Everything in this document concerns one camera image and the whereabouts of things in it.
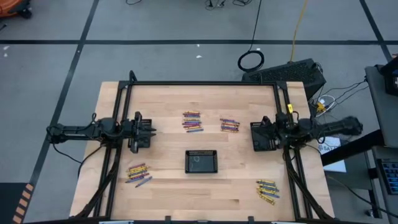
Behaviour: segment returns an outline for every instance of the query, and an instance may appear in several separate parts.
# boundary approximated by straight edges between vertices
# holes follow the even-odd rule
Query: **bundle of crayons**
[[[264,199],[271,205],[275,205],[275,200],[271,198],[279,198],[279,195],[277,195],[279,189],[276,187],[275,182],[270,180],[257,180],[256,182],[259,184],[257,187],[257,193],[260,198]]]
[[[149,175],[148,168],[149,167],[145,166],[144,163],[129,167],[127,170],[127,177],[129,178],[129,180],[127,180],[126,183],[133,183],[135,181],[143,179],[143,181],[136,185],[136,187],[139,187],[142,184],[150,181],[152,179],[152,176],[146,179],[144,178],[145,176]]]
[[[239,131],[239,125],[240,125],[239,122],[232,119],[224,119],[224,118],[220,118],[220,121],[222,121],[221,131],[226,131],[231,133],[237,133]]]
[[[188,133],[203,131],[199,111],[186,111],[183,115],[184,120],[182,126],[187,130]]]

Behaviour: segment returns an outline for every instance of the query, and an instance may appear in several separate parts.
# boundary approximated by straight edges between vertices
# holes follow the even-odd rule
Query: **white paper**
[[[319,144],[319,151],[321,152],[321,154],[324,154],[324,153],[327,153],[329,151],[336,149],[339,146],[340,146],[339,138],[326,137],[325,142],[323,144]],[[333,171],[333,172],[347,172],[346,164],[344,163],[344,160],[324,166],[323,170]]]

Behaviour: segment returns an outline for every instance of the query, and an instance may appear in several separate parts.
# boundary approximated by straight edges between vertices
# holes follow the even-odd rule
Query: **gray floor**
[[[366,1],[382,36],[398,40],[395,0]],[[32,0],[31,20],[5,19],[0,40],[78,40],[93,0]],[[254,29],[259,1],[246,7],[227,1],[206,11],[204,1],[100,0],[88,40],[246,39]],[[291,40],[303,0],[263,0],[256,39]],[[377,40],[357,0],[309,0],[298,40]],[[28,182],[55,105],[70,69],[76,45],[0,45],[0,182]],[[134,70],[140,80],[240,80],[236,66],[248,45],[85,45],[59,122],[85,124],[95,109],[103,81],[126,79]],[[266,57],[264,68],[286,63],[290,45],[255,45]],[[398,53],[398,46],[388,46]],[[378,45],[298,45],[295,60],[320,62],[325,90],[364,79],[368,65],[386,63]],[[247,58],[246,66],[256,64]],[[338,96],[342,92],[332,93]],[[331,114],[357,116],[364,134],[378,128],[369,90],[354,95]],[[61,151],[82,160],[84,142],[60,144]],[[78,164],[50,149],[27,212],[26,222],[67,218],[77,181]],[[330,187],[336,216],[342,220],[386,223],[366,217],[367,205],[345,189]]]

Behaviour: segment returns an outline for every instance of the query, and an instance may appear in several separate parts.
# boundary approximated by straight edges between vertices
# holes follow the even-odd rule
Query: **wooden table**
[[[97,118],[112,117],[117,85],[102,84]],[[309,117],[302,83],[288,83],[288,87],[294,110],[302,118]],[[186,110],[202,113],[204,132],[185,132],[181,121]],[[171,215],[172,220],[245,221],[248,216],[254,216],[256,221],[294,220],[282,150],[254,152],[252,148],[249,123],[260,121],[264,115],[273,121],[276,114],[272,87],[133,86],[128,118],[133,118],[135,111],[140,111],[144,119],[152,119],[157,135],[152,138],[151,147],[140,149],[138,154],[131,153],[124,142],[112,219],[164,220]],[[238,120],[239,133],[221,132],[221,117]],[[98,145],[88,142],[85,156]],[[217,150],[217,174],[185,173],[185,151],[197,149]],[[78,213],[98,188],[104,152],[100,150],[85,162],[71,215]],[[319,153],[310,147],[301,153],[309,191],[334,216]],[[126,169],[142,162],[150,166],[153,180],[139,188],[134,188],[135,183],[124,183]],[[274,206],[258,197],[256,179],[276,181],[281,198]],[[305,217],[302,194],[297,192]],[[105,204],[103,200],[102,215]]]

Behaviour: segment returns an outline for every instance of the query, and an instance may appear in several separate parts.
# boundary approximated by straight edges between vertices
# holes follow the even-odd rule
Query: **black tray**
[[[216,150],[185,151],[186,174],[215,174],[217,172]]]

